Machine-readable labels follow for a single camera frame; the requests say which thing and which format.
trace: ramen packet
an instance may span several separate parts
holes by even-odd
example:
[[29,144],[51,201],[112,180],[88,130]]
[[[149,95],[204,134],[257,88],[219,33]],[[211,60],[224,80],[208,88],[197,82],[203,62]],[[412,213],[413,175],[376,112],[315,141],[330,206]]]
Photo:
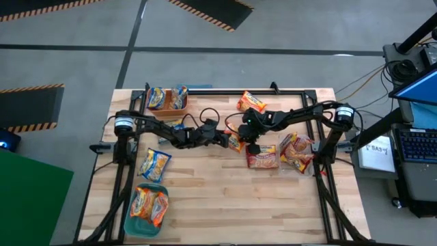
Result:
[[241,153],[241,150],[244,147],[244,142],[240,141],[240,136],[231,131],[230,129],[237,131],[237,128],[232,123],[226,123],[227,127],[225,129],[225,134],[231,134],[229,137],[229,148],[235,150],[238,153]]
[[144,178],[153,182],[161,182],[164,168],[170,161],[170,158],[171,155],[169,154],[148,148],[144,162],[139,168],[138,175],[142,175]]
[[[185,128],[185,125],[182,123],[182,120],[168,120],[168,121],[164,121],[164,123],[167,126],[174,127],[175,130],[180,130],[180,129]],[[169,142],[169,140],[165,139],[164,137],[158,138],[158,144],[166,144],[168,142]]]
[[164,219],[164,214],[169,207],[169,197],[162,192],[158,192],[158,196],[155,199],[152,209],[152,215],[150,219],[156,228],[161,226]]
[[150,95],[146,102],[148,109],[163,109],[165,104],[165,90],[160,87],[150,88]]
[[137,187],[135,190],[137,192],[137,196],[132,202],[130,216],[138,216],[142,219],[148,220],[150,223],[154,202],[159,194],[147,188]]
[[185,86],[182,88],[171,88],[171,102],[169,109],[183,109],[185,107],[185,98],[188,94],[188,89]]
[[278,168],[275,145],[259,146],[259,154],[251,154],[246,147],[247,166],[249,168]]
[[279,158],[282,163],[295,167],[304,174],[314,158],[311,153],[312,140],[306,135],[288,134],[279,144]]
[[237,109],[240,111],[246,111],[249,108],[253,108],[254,110],[261,112],[264,107],[266,107],[266,103],[258,100],[248,91],[245,91],[240,100],[237,103]]

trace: snack package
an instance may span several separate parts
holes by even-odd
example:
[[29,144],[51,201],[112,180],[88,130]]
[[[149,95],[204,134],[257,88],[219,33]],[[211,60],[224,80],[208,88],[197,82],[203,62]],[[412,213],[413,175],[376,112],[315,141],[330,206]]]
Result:
[[148,148],[138,175],[142,175],[153,182],[161,182],[165,165],[170,161],[170,158],[171,155],[169,154]]
[[171,88],[171,102],[169,109],[183,109],[185,107],[184,102],[188,89],[183,86],[181,89]]
[[249,168],[278,168],[276,146],[260,146],[259,154],[251,154],[246,147],[247,166]]
[[[164,121],[164,123],[167,126],[173,126],[175,128],[175,130],[179,130],[179,129],[183,129],[185,128],[185,126],[182,123],[182,120],[168,120],[168,121]],[[166,144],[168,143],[169,140],[163,138],[163,137],[159,137],[158,138],[158,144]]]
[[267,104],[262,101],[256,99],[252,94],[248,91],[245,91],[243,96],[237,103],[237,109],[240,111],[246,111],[247,109],[254,108],[254,110],[261,112]]
[[137,187],[137,196],[132,202],[130,208],[130,216],[138,216],[142,219],[150,221],[152,215],[152,209],[154,207],[154,201],[158,194],[146,188]]
[[312,141],[306,135],[288,134],[279,144],[281,162],[295,167],[304,174],[314,158],[314,154],[311,153],[311,144]]
[[164,214],[169,207],[169,198],[162,192],[158,192],[158,197],[153,204],[151,220],[155,227],[159,228],[163,222]]
[[146,103],[148,109],[163,109],[165,103],[165,91],[159,87],[150,88],[150,95]]
[[229,148],[232,150],[235,150],[238,153],[241,153],[241,150],[244,147],[244,142],[240,141],[240,136],[231,131],[228,127],[230,127],[232,130],[237,131],[237,128],[232,123],[226,123],[227,128],[225,129],[226,134],[231,134],[229,137]]

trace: butcher block tabletop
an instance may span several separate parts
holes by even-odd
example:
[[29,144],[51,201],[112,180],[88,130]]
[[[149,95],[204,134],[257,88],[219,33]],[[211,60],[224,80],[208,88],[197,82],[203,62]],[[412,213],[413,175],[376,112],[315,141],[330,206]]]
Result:
[[[318,102],[335,100],[332,88],[313,89]],[[114,90],[108,117],[128,109],[132,90]],[[302,108],[302,99],[294,95],[255,96],[266,103],[266,110],[289,111]],[[225,129],[226,116],[237,113],[240,96],[205,95],[188,96],[188,112],[199,121],[199,114],[206,107],[215,108],[220,114],[217,129]],[[215,112],[208,110],[203,118],[217,119]],[[241,124],[241,115],[229,119],[236,126]],[[186,118],[185,126],[195,126]],[[315,124],[315,140],[318,134]],[[324,127],[325,135],[329,128]],[[103,141],[116,141],[114,122],[104,129]],[[286,133],[308,134],[305,123],[293,124],[284,131],[267,133],[258,144],[278,144]],[[320,210],[318,190],[314,177],[299,178],[283,176],[278,169],[247,168],[245,150],[241,154],[220,146],[204,146],[178,150],[171,145],[158,145],[158,137],[141,135],[137,166],[132,189],[149,182],[137,176],[146,150],[152,148],[172,156],[163,174],[161,185],[169,192],[169,209],[165,214],[162,229],[155,238],[137,238],[126,235],[125,243],[137,244],[260,244],[260,243],[325,243],[326,236]],[[350,161],[348,154],[337,157]],[[112,154],[101,154],[96,169],[110,162]],[[370,237],[360,193],[351,165],[337,161],[332,165],[341,209],[350,221],[367,238]],[[79,239],[89,236],[109,210],[115,182],[117,165],[100,169],[92,179]],[[334,213],[329,208],[330,222],[337,237]],[[121,209],[115,218],[113,238],[116,238]]]

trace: green mat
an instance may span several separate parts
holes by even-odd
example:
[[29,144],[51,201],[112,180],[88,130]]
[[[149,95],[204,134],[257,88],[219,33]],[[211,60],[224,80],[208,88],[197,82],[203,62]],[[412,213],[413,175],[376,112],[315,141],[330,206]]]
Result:
[[73,172],[0,150],[2,245],[50,243]]

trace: black metal frame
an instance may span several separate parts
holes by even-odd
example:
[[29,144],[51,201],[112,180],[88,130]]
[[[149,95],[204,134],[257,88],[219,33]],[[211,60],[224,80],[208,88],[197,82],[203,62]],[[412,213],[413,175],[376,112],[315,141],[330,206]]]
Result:
[[[144,113],[144,106],[145,106],[145,95],[147,94],[147,90],[149,88],[147,87],[144,91],[132,91],[131,96],[131,102],[129,109],[133,109],[135,107],[135,103],[137,99],[141,98],[141,106],[140,106],[140,112]],[[311,101],[311,104],[314,105],[317,103],[317,96],[315,90],[280,90],[276,83],[273,82],[270,86],[270,89],[267,90],[249,90],[250,93],[254,95],[290,95],[290,96],[300,96],[302,100],[303,107],[308,107],[309,102]],[[244,90],[202,90],[202,89],[193,89],[190,90],[190,95],[241,95],[244,92]],[[311,121],[307,121],[307,132],[308,136],[312,139],[314,139],[314,131],[313,126],[311,124]],[[325,140],[325,134],[322,127],[322,123],[317,122],[317,131],[320,136],[320,141]],[[134,139],[134,143],[139,143],[139,137]],[[123,230],[123,224],[126,217],[126,212],[128,209],[128,204],[130,201],[130,195],[132,191],[132,180],[133,180],[133,174],[134,174],[134,168],[135,168],[135,161],[137,159],[137,150],[133,152],[134,154],[134,161],[133,164],[129,166],[129,172],[128,172],[128,178],[126,181],[125,186],[122,189],[122,192],[119,194],[119,191],[121,189],[121,180],[122,180],[122,172],[124,169],[123,165],[119,165],[117,168],[117,174],[115,178],[115,184],[114,184],[114,190],[113,190],[113,197],[111,200],[111,208],[110,211],[106,214],[104,219],[102,220],[102,223],[96,228],[96,231],[93,235],[89,238],[87,238],[85,241],[78,241],[79,232],[81,230],[81,225],[83,221],[83,215],[85,212],[85,207],[87,204],[87,197],[85,198],[83,207],[82,207],[82,213],[81,218],[79,219],[79,223],[77,225],[76,229],[76,236],[74,237],[73,245],[124,245],[124,230]],[[358,231],[356,231],[355,227],[349,222],[346,215],[341,211],[340,207],[338,206],[338,196],[337,196],[337,190],[335,186],[334,176],[333,176],[333,170],[330,166],[330,163],[327,163],[326,159],[320,159],[321,163],[315,163],[313,165],[314,171],[315,171],[315,179],[318,187],[318,193],[319,193],[319,200],[320,200],[320,209],[322,211],[322,220],[324,224],[324,229],[326,233],[326,242],[328,244],[337,244],[337,245],[387,245],[387,244],[380,244],[375,243],[373,241],[368,241],[366,238],[362,237]],[[326,166],[326,176],[328,179],[328,186],[329,190],[325,187],[324,182],[322,180],[322,175],[320,174],[320,165]],[[87,196],[89,195],[89,190],[92,183],[92,176],[89,181]],[[330,217],[328,214],[328,207],[326,205],[326,202],[328,202],[335,213],[335,220],[337,224],[337,230],[339,233],[339,239],[334,239],[333,231],[330,225]],[[117,239],[112,239],[111,235],[113,231],[113,222],[115,214],[118,210],[118,208],[123,205],[123,211],[122,211],[122,219],[120,221],[119,225],[119,234]],[[352,232],[357,233],[350,233],[351,237],[355,241],[348,241],[346,239],[346,228],[351,228]],[[102,235],[103,231],[106,230],[106,234],[104,236],[103,241],[99,241],[100,236]]]

